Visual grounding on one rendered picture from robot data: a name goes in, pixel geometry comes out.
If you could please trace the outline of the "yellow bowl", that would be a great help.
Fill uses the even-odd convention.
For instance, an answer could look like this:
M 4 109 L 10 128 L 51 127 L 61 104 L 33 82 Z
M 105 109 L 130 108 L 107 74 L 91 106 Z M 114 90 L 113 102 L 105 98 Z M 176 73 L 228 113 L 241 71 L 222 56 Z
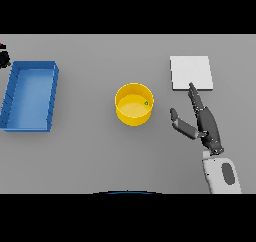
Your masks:
M 123 85 L 115 94 L 116 115 L 125 125 L 137 127 L 146 123 L 152 114 L 154 96 L 144 84 L 131 82 Z

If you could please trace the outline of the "blue tray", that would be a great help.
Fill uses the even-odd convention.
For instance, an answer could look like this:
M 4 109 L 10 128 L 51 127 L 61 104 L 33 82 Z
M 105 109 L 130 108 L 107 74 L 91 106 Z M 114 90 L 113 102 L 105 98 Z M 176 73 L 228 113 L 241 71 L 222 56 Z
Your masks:
M 0 130 L 49 132 L 58 75 L 55 61 L 14 61 L 0 110 Z

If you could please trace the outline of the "pale square scale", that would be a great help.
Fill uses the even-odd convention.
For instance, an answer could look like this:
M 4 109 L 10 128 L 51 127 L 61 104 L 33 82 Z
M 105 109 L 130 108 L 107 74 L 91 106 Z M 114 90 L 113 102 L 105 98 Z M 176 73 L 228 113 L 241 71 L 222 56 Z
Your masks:
M 171 56 L 172 89 L 186 91 L 193 83 L 197 90 L 211 91 L 213 80 L 208 56 Z

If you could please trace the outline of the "right dark grey robot hand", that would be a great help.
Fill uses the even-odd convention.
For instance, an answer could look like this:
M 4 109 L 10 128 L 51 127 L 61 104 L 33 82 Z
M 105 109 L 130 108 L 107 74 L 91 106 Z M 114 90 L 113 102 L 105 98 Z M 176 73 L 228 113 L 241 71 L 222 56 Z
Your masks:
M 197 120 L 194 127 L 182 120 L 174 108 L 170 109 L 170 117 L 173 128 L 186 137 L 195 140 L 200 139 L 204 147 L 210 151 L 210 155 L 220 155 L 224 152 L 216 120 L 207 106 L 203 105 L 201 97 L 193 83 L 189 84 L 188 96 Z

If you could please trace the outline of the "left dark grey robot hand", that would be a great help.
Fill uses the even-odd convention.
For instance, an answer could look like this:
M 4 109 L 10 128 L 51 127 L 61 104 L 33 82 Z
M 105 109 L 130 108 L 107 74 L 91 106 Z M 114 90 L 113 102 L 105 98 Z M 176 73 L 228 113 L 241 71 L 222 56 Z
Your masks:
M 10 57 L 7 51 L 0 52 L 0 69 L 11 65 Z

